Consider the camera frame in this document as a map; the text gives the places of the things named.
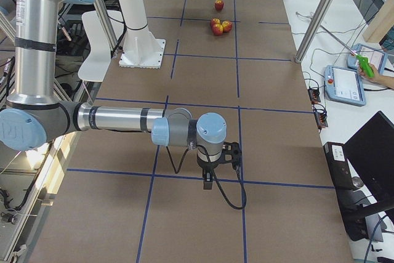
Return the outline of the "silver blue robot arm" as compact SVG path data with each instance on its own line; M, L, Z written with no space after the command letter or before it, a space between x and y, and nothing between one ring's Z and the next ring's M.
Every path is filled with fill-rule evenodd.
M217 113L193 119L188 110L115 108L59 100L54 95L58 8L64 0L16 0L15 87L1 112L1 141L20 151L89 129L148 132L154 144L197 151L204 188L225 162L227 125Z

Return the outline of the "person hand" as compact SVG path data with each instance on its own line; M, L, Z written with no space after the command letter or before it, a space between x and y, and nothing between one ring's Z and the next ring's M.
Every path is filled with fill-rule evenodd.
M374 72L374 77L369 77L360 67L358 68L358 74L372 83L380 84L388 87L389 89L394 89L394 77L380 75L373 64L370 63L369 66Z

